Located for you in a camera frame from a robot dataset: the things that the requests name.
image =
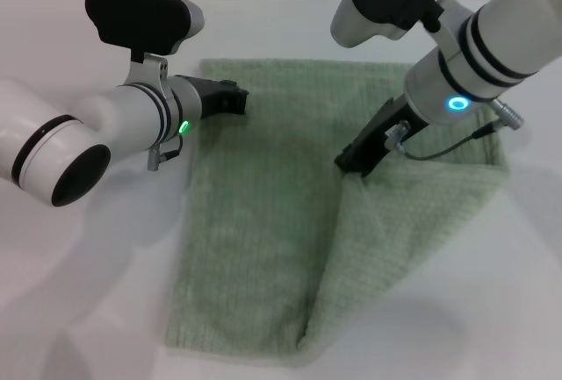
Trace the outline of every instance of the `green led light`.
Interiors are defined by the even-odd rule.
[[[184,121],[180,126],[179,126],[179,133],[180,134],[184,134],[187,129],[190,127],[190,122],[189,121]]]

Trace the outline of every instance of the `white table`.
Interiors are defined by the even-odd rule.
[[[400,42],[341,48],[329,34],[339,0],[192,1],[206,26],[169,58],[173,73],[196,74],[203,58],[417,61],[433,46],[416,27]],[[3,0],[0,36],[0,76],[60,107],[126,76],[128,52],[99,41],[83,0]],[[189,153],[157,173],[134,156],[62,209],[0,182],[0,378],[560,379],[561,74],[559,61],[505,96],[527,120],[503,133],[513,169],[506,188],[324,352],[302,360],[241,362],[160,345]]]

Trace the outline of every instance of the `towel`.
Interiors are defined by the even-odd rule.
[[[481,209],[506,177],[496,135],[434,161],[389,154],[365,178],[334,164],[407,64],[227,61],[203,77],[250,92],[245,116],[195,130],[190,228],[166,343],[279,357],[319,343]],[[436,153],[491,120],[473,114],[406,143]]]

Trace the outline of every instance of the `black band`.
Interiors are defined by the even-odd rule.
[[[495,97],[476,97],[471,92],[463,88],[458,82],[455,80],[453,75],[450,73],[449,68],[447,67],[447,63],[445,62],[445,57],[443,57],[443,53],[439,51],[439,68],[441,69],[441,73],[443,73],[443,77],[447,81],[447,83],[459,94],[463,97],[470,99],[473,102],[492,102]]]
[[[141,92],[146,93],[147,96],[150,99],[152,99],[152,102],[155,103],[155,107],[158,110],[158,115],[160,116],[160,131],[158,132],[158,137],[156,138],[156,141],[152,144],[151,147],[149,147],[150,149],[158,144],[158,142],[162,137],[162,133],[164,131],[164,113],[162,111],[162,107],[158,105],[158,99],[150,92],[150,90],[146,89],[144,86],[140,86],[139,84],[126,84],[125,86],[131,86],[133,88],[137,88]]]
[[[18,156],[16,156],[16,160],[14,161],[11,167],[11,180],[19,187],[19,175],[21,174],[21,169],[24,166],[24,162],[27,159],[27,156],[32,152],[33,148],[37,146],[41,139],[43,139],[49,132],[53,129],[61,125],[62,123],[66,123],[67,121],[72,121],[76,119],[71,115],[60,115],[47,121],[44,125],[42,125],[32,136],[27,139],[27,142],[23,145],[23,147],[19,150]]]
[[[503,64],[501,64],[501,62],[494,57],[492,52],[488,49],[488,47],[484,43],[484,40],[482,39],[482,35],[480,34],[478,18],[481,10],[482,9],[478,10],[472,17],[471,34],[472,34],[472,39],[474,39],[474,44],[476,44],[476,47],[478,48],[482,56],[486,59],[486,61],[488,61],[488,63],[493,68],[498,70],[500,73],[506,75],[507,77],[511,77],[512,79],[524,80],[527,77],[534,75],[535,73],[530,73],[530,74],[517,73],[516,71],[513,71],[507,68],[506,66],[504,66]]]
[[[162,107],[164,108],[164,112],[166,112],[166,119],[168,121],[166,123],[165,127],[164,127],[164,134],[162,135],[162,138],[160,139],[160,142],[163,142],[164,139],[166,139],[168,137],[169,129],[170,129],[170,126],[172,124],[172,114],[169,111],[168,102],[166,102],[166,98],[164,96],[162,96],[161,93],[158,90],[154,89],[149,84],[146,84],[146,83],[136,83],[136,84],[139,84],[140,86],[143,86],[143,87],[147,88],[148,90],[150,90],[152,93],[154,93],[160,99],[160,102],[162,103]]]
[[[513,88],[514,86],[518,85],[520,82],[510,83],[510,82],[503,82],[500,79],[496,79],[492,75],[490,75],[482,66],[474,58],[470,47],[468,46],[468,38],[466,36],[466,28],[468,26],[468,21],[470,18],[465,20],[463,25],[460,27],[460,32],[458,34],[458,41],[460,44],[460,50],[465,56],[466,62],[468,65],[471,66],[474,73],[480,76],[486,82],[493,84],[494,86],[498,86],[500,88]]]
[[[179,97],[177,97],[176,92],[173,89],[170,89],[172,91],[172,95],[174,96],[174,100],[176,101],[176,105],[177,105],[177,129],[176,129],[176,133],[179,133],[179,127],[182,126],[182,123],[184,122],[184,108],[182,106],[181,101],[179,100]]]

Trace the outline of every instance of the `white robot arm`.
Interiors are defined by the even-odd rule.
[[[19,82],[0,81],[0,177],[40,201],[64,206],[96,185],[110,161],[148,150],[148,170],[179,155],[182,134],[219,112],[244,114],[235,82],[168,77],[173,54],[204,25],[187,0],[86,0],[103,42],[131,49],[129,74],[112,90],[57,111]],[[160,145],[179,138],[179,147]]]
[[[456,0],[342,0],[331,32],[340,45],[354,47],[378,34],[397,40],[417,21],[437,47],[409,70],[403,95],[388,101],[336,158],[346,172],[368,175],[392,148],[414,158],[403,140],[482,106],[499,119],[473,139],[503,126],[516,130],[522,119],[498,97],[562,55],[562,0],[492,0],[476,13]]]

